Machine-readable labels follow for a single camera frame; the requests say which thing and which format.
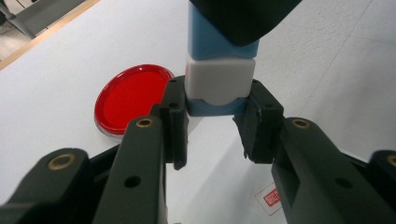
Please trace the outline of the round red ink pad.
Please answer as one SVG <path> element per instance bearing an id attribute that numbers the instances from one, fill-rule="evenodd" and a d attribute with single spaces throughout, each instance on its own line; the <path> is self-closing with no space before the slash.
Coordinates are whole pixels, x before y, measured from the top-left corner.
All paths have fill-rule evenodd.
<path id="1" fill-rule="evenodd" d="M 114 76 L 99 93 L 94 121 L 105 135 L 121 138 L 128 123 L 147 116 L 162 101 L 167 82 L 174 75 L 156 64 L 139 64 Z"/>

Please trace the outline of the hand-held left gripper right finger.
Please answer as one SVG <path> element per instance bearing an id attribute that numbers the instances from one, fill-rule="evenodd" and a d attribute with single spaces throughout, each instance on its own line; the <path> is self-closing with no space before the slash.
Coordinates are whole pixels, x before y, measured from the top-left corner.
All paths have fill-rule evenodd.
<path id="1" fill-rule="evenodd" d="M 396 224 L 396 150 L 367 162 L 341 152 L 311 120 L 286 118 L 279 101 L 254 80 L 234 116 L 244 155 L 272 166 L 289 224 Z"/>

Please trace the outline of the large white table cover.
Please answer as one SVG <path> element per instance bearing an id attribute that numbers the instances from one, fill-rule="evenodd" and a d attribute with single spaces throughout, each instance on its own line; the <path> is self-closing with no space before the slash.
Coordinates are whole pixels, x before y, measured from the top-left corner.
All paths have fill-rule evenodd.
<path id="1" fill-rule="evenodd" d="M 0 204 L 48 153 L 97 155 L 114 144 L 93 121 L 96 98 L 143 63 L 183 74 L 188 0 L 100 0 L 11 64 L 0 64 Z M 261 40 L 255 77 L 287 117 L 314 121 L 368 160 L 396 149 L 396 0 L 302 0 Z M 187 165 L 167 173 L 180 224 L 279 224 L 260 192 L 271 170 L 246 159 L 229 117 L 191 119 Z"/>

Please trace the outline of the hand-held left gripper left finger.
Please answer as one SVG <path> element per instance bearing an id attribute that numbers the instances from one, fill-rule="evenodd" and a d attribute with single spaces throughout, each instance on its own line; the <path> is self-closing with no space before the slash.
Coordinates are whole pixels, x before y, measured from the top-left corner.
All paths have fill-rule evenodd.
<path id="1" fill-rule="evenodd" d="M 168 224 L 166 165 L 187 163 L 184 78 L 168 81 L 162 102 L 129 122 L 92 224 Z"/>

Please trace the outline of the blue and white stamp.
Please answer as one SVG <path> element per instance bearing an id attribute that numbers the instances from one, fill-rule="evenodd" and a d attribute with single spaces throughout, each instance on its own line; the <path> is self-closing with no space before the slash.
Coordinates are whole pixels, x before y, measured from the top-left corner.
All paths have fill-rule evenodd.
<path id="1" fill-rule="evenodd" d="M 237 47 L 189 5 L 185 92 L 189 114 L 224 116 L 241 112 L 250 93 L 257 41 Z"/>

